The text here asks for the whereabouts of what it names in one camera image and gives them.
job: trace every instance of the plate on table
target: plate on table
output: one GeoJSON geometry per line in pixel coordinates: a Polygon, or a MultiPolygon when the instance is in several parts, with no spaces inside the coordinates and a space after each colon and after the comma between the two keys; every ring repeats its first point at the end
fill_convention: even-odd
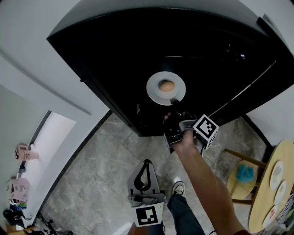
{"type": "Polygon", "coordinates": [[[283,180],[277,189],[276,196],[275,196],[275,205],[279,204],[283,199],[287,188],[287,181],[283,180]]]}
{"type": "Polygon", "coordinates": [[[269,211],[269,213],[267,214],[265,220],[263,221],[262,227],[266,228],[268,225],[270,225],[272,223],[272,221],[274,221],[274,219],[277,217],[277,205],[274,205],[271,210],[269,211]]]}
{"type": "Polygon", "coordinates": [[[270,179],[270,188],[271,190],[277,189],[277,187],[280,185],[281,180],[283,177],[283,162],[278,161],[271,173],[271,179],[270,179]]]}

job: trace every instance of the chair leg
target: chair leg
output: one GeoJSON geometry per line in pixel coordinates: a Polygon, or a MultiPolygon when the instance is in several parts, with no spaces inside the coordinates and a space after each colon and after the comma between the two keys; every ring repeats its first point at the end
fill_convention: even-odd
{"type": "Polygon", "coordinates": [[[252,205],[252,200],[238,200],[232,199],[233,203],[243,204],[243,205],[252,205]]]}
{"type": "Polygon", "coordinates": [[[235,152],[235,151],[232,151],[232,150],[229,150],[229,149],[225,149],[225,151],[228,152],[228,153],[231,153],[232,155],[234,155],[236,157],[239,157],[239,158],[241,158],[241,159],[243,159],[245,161],[251,162],[251,163],[253,163],[256,166],[259,166],[261,168],[266,168],[266,163],[264,163],[264,162],[255,160],[255,159],[253,159],[251,157],[244,156],[241,153],[238,153],[238,152],[235,152]]]}

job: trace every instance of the pink box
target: pink box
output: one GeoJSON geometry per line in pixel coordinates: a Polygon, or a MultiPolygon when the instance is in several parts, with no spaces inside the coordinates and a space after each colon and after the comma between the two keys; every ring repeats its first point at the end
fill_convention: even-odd
{"type": "Polygon", "coordinates": [[[30,184],[27,178],[11,179],[10,187],[10,198],[24,202],[28,201],[28,191],[30,184]]]}

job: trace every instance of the cable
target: cable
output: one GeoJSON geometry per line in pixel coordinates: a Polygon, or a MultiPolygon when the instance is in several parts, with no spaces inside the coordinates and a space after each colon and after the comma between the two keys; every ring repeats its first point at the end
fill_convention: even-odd
{"type": "Polygon", "coordinates": [[[202,153],[203,153],[203,149],[204,149],[204,147],[205,147],[206,145],[207,145],[207,141],[205,141],[204,144],[202,145],[202,148],[201,148],[201,151],[200,151],[200,155],[201,155],[201,156],[203,156],[203,155],[202,155],[202,153]]]}

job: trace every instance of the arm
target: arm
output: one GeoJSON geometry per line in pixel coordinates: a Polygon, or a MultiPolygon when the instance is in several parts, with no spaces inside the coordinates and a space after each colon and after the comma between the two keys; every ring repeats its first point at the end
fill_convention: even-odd
{"type": "Polygon", "coordinates": [[[135,223],[133,223],[130,228],[128,235],[148,235],[147,227],[136,227],[135,223]]]}
{"type": "Polygon", "coordinates": [[[193,132],[185,131],[174,150],[218,235],[233,235],[244,227],[238,221],[226,186],[210,170],[193,143],[193,132]]]}

